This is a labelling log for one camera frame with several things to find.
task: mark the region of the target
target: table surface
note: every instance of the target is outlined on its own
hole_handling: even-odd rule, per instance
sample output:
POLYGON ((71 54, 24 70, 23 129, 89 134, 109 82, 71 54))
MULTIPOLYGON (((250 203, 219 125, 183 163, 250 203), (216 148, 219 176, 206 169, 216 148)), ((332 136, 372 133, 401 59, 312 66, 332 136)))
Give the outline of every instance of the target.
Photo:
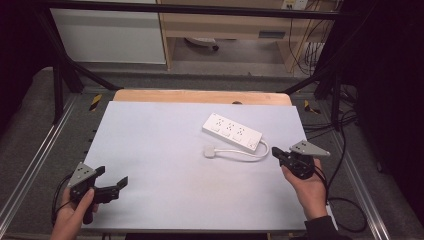
MULTIPOLYGON (((202 155, 206 144, 236 148, 201 131, 212 112, 262 132, 270 147, 288 150, 305 138, 297 110, 290 105, 287 95, 274 93, 118 91, 85 163, 106 167, 96 186, 114 185, 125 176, 129 184, 84 228, 162 233, 304 230, 296 193, 271 154, 259 161, 236 154, 214 159, 202 155), (255 97, 259 104, 253 104, 255 97), (222 104, 234 101, 243 105, 222 104)), ((260 145, 257 154, 262 151, 260 145)))

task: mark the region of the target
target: hand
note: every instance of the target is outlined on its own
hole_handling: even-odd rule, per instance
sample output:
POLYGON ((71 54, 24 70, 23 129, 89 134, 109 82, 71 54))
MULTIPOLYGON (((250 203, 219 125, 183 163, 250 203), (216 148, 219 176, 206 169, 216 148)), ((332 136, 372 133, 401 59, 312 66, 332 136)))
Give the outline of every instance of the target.
MULTIPOLYGON (((54 225, 52 236, 50 240, 73 240, 77 237, 79 230, 81 229, 82 220, 84 218, 85 211, 90 206, 94 198, 94 189, 90 189, 81 199, 78 206, 75 203, 70 202, 70 188, 65 188, 62 196, 63 206, 57 215, 56 224, 54 225)), ((93 212, 96 212, 98 205, 95 204, 93 212)))
MULTIPOLYGON (((321 162, 314 159, 315 166, 321 168, 321 162)), ((321 179, 314 174, 311 178, 302 180, 294 176, 288 168, 282 166, 284 177, 293 186, 296 191, 297 198, 303 207, 306 219, 312 220, 319 217, 327 216, 327 208, 325 207, 325 187, 321 179)))

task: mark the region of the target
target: power strip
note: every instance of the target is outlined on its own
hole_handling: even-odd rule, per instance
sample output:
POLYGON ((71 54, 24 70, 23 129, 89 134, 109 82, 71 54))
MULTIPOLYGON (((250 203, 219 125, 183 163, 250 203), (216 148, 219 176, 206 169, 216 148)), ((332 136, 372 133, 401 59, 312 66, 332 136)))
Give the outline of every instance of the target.
POLYGON ((212 113, 202 130, 230 144, 254 153, 262 138, 262 133, 248 128, 228 118, 212 113))

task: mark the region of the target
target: black cable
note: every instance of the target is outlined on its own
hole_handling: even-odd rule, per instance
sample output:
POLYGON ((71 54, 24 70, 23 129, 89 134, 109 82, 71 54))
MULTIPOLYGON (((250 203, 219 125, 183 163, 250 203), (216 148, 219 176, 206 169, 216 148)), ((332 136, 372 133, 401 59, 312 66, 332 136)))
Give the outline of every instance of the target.
POLYGON ((314 139, 314 138, 320 137, 320 136, 322 136, 322 135, 324 135, 324 134, 326 134, 326 133, 329 133, 329 132, 331 132, 331 131, 333 131, 333 129, 327 130, 327 131, 325 131, 325 132, 323 132, 323 133, 320 133, 320 134, 318 134, 318 135, 316 135, 316 136, 310 137, 310 138, 308 138, 307 140, 309 141, 309 140, 311 140, 311 139, 314 139))
POLYGON ((328 198, 328 200, 330 201, 330 203, 332 201, 343 201, 343 202, 348 202, 348 203, 352 204, 353 206, 355 206, 359 210, 359 212, 361 213, 361 215, 364 219, 364 224, 359 229, 348 228, 345 225, 341 224, 339 221, 335 220, 337 226, 339 226, 340 228, 343 228, 346 231, 353 232, 353 233, 360 233, 360 232, 365 231, 365 229, 367 228, 367 216, 365 215, 365 212, 362 210, 362 208, 358 204, 356 204, 355 202, 353 202, 353 201, 351 201, 347 198, 341 198, 341 197, 331 197, 331 198, 328 198))
POLYGON ((57 186, 57 188, 56 188, 56 192, 54 193, 54 196, 53 196, 53 203, 52 203, 52 212, 51 212, 51 222, 52 222, 52 225, 54 226, 54 224, 56 223, 56 218, 57 218, 57 212, 62 208, 62 207, 64 207, 66 204, 68 204, 69 202, 67 202, 66 204, 64 204, 64 205, 62 205, 62 206, 60 206, 59 207, 59 209, 57 209, 56 210, 56 205, 57 205, 57 199, 58 199, 58 197, 59 197, 59 193, 60 193, 60 190, 62 189, 62 186, 63 186, 63 184, 68 180, 68 179, 70 179, 71 177, 72 177, 72 175, 73 175, 73 172, 72 173, 70 173, 70 174, 68 174, 68 175, 66 175, 66 177, 64 177, 63 179, 62 179, 62 181, 60 181, 60 183, 59 183, 59 185, 57 186))
POLYGON ((289 50, 290 50, 290 53, 291 53, 292 57, 294 58, 294 61, 296 62, 296 65, 299 67, 300 71, 302 71, 303 74, 308 75, 308 73, 305 73, 305 69, 302 66, 300 66, 299 61, 297 60, 296 56, 293 54, 293 51, 291 49, 291 32, 292 32, 292 28, 293 28, 293 18, 290 19, 289 50))
MULTIPOLYGON (((315 167, 316 169, 318 169, 322 173, 322 175, 324 177, 321 174, 319 174, 318 171, 314 170, 314 172, 315 172, 315 174, 317 174, 318 177, 320 177, 321 181, 323 182, 323 184, 325 186, 326 202, 329 202, 329 203, 331 203, 332 201, 344 201, 344 202, 348 202, 348 203, 352 204, 354 207, 356 207, 359 210, 359 212, 361 213, 361 215, 362 215, 362 217, 364 219, 364 224, 360 228, 358 228, 358 229, 348 228, 348 227, 346 227, 345 225, 341 224, 340 222, 338 222, 336 220, 337 226, 339 226, 340 228, 342 228, 342 229, 344 229, 346 231, 349 231, 349 232, 360 233, 360 232, 363 232, 367 228, 367 217, 365 215, 365 212, 362 210, 362 208, 358 204, 356 204, 355 202, 353 202, 353 201, 351 201, 349 199, 346 199, 346 198, 328 197, 329 196, 329 192, 330 192, 331 184, 332 184, 332 182, 333 182, 336 174, 340 170, 340 167, 341 167, 341 164, 343 162, 344 155, 345 155, 345 152, 346 152, 346 136, 345 136, 345 133, 344 133, 344 130, 343 130, 343 126, 349 124, 352 121, 355 121, 356 118, 357 118, 356 115, 346 117, 349 113, 352 113, 352 112, 354 112, 354 110, 349 110, 349 111, 345 112, 342 115, 341 120, 339 121, 340 123, 342 123, 342 124, 340 124, 340 132, 341 132, 342 137, 343 137, 343 149, 342 149, 342 155, 341 155, 340 160, 339 160, 339 162, 337 164, 336 170, 334 171, 333 175, 331 176, 330 181, 327 183, 326 177, 324 175, 324 172, 320 168, 315 167)), ((334 127, 329 127, 329 126, 331 126, 331 124, 315 124, 315 125, 317 125, 317 129, 331 128, 329 131, 332 131, 334 129, 334 127)))
POLYGON ((325 177, 325 174, 321 170, 321 168, 319 168, 317 166, 315 166, 314 173, 318 176, 319 179, 321 179, 321 182, 324 185, 324 188, 325 188, 325 204, 327 205, 328 195, 329 195, 329 192, 330 192, 329 189, 328 189, 327 178, 325 177))
MULTIPOLYGON (((353 110, 349 110, 349 111, 345 112, 342 115, 341 121, 343 122, 343 119, 346 117, 346 115, 349 114, 349 113, 351 113, 351 112, 353 112, 353 110)), ((342 155, 340 157, 339 163, 337 164, 336 170, 334 171, 333 175, 331 176, 330 181, 328 181, 328 188, 331 187, 331 184, 333 183, 334 178, 336 177, 337 173, 339 172, 340 167, 341 167, 341 165, 343 163, 344 155, 346 153, 346 145, 347 145, 347 143, 346 143, 346 136, 345 136, 344 130, 343 130, 343 125, 340 125, 340 133, 342 134, 342 138, 343 138, 342 155)))

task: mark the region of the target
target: cabinet door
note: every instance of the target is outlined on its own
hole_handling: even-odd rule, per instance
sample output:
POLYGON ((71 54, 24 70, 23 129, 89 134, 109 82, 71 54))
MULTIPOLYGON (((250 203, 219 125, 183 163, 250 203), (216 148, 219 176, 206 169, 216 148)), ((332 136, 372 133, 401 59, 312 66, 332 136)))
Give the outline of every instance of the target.
POLYGON ((157 13, 52 9, 52 14, 66 51, 75 61, 165 63, 157 13))

